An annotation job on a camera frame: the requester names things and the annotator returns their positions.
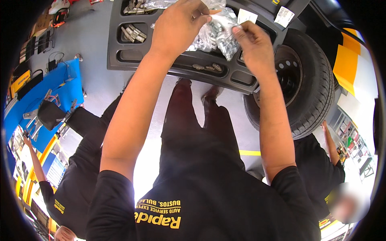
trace barcode sticker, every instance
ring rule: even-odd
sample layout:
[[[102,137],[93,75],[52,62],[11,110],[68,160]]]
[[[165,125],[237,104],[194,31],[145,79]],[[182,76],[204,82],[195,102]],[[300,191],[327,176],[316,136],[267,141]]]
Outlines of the barcode sticker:
[[[257,14],[251,13],[241,8],[239,11],[239,15],[237,16],[237,23],[242,24],[243,22],[248,20],[255,24],[257,20]]]
[[[295,16],[293,12],[281,6],[274,22],[286,28],[292,20],[293,16]]]

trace gray floor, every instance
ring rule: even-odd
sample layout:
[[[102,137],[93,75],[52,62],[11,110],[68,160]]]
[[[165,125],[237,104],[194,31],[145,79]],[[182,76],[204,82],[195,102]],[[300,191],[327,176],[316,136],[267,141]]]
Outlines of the gray floor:
[[[55,48],[45,54],[35,54],[31,58],[33,71],[44,70],[48,56],[54,51],[65,53],[64,60],[72,59],[76,53],[80,53],[83,56],[83,62],[80,63],[82,85],[87,92],[84,104],[88,111],[97,116],[101,116],[105,108],[118,96],[125,82],[133,73],[130,71],[110,71],[106,68],[112,4],[110,1],[104,1],[90,6],[87,0],[75,2],[70,7],[68,21],[55,31]],[[134,185],[136,200],[151,188],[151,184],[158,174],[160,134],[167,104],[176,81],[176,77],[167,76],[163,82],[147,140],[137,160],[134,177],[135,182],[138,183],[137,188]],[[211,85],[202,82],[193,81],[192,83],[193,106],[201,126],[204,123],[204,112],[200,97],[210,87]],[[259,151],[259,132],[253,128],[246,116],[242,94],[225,89],[219,96],[217,103],[229,110],[239,149]],[[80,140],[81,136],[70,130],[68,135],[61,139],[61,144],[70,156],[75,152]],[[261,167],[259,156],[242,156],[241,158],[247,170]]]

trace black t-shirt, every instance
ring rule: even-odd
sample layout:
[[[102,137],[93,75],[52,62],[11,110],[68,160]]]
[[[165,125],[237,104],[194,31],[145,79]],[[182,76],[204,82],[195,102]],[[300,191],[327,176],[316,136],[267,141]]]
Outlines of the black t-shirt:
[[[159,181],[136,205],[133,184],[102,171],[87,240],[320,240],[295,166],[268,186],[226,158],[204,160]]]
[[[39,182],[48,214],[58,225],[71,229],[78,238],[86,239],[87,212],[98,178],[98,169],[74,155],[69,159],[57,191],[49,182]]]
[[[319,220],[330,214],[325,198],[344,182],[340,161],[334,166],[313,134],[295,141],[296,165]]]

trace hand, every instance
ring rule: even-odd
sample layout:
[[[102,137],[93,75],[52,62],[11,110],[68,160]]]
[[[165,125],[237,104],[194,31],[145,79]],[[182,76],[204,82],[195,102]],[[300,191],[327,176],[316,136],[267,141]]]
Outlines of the hand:
[[[200,0],[178,0],[156,21],[149,53],[174,62],[192,44],[201,27],[212,20],[208,14],[208,7]]]
[[[29,148],[32,148],[31,140],[27,138],[27,136],[23,135],[24,144],[26,144]]]
[[[320,126],[321,126],[321,128],[323,129],[323,131],[328,130],[328,129],[327,129],[327,121],[326,121],[326,120],[324,120]]]
[[[243,29],[233,27],[232,32],[243,50],[244,62],[259,82],[267,76],[277,76],[271,39],[256,24],[246,21],[241,24]]]

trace cardboard box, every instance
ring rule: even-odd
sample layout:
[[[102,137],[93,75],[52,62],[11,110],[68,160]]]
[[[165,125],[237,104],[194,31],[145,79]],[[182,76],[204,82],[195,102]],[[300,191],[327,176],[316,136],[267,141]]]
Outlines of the cardboard box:
[[[50,7],[46,8],[42,15],[37,19],[36,24],[33,26],[30,38],[33,36],[40,36],[50,25],[54,19],[54,15],[48,14]]]

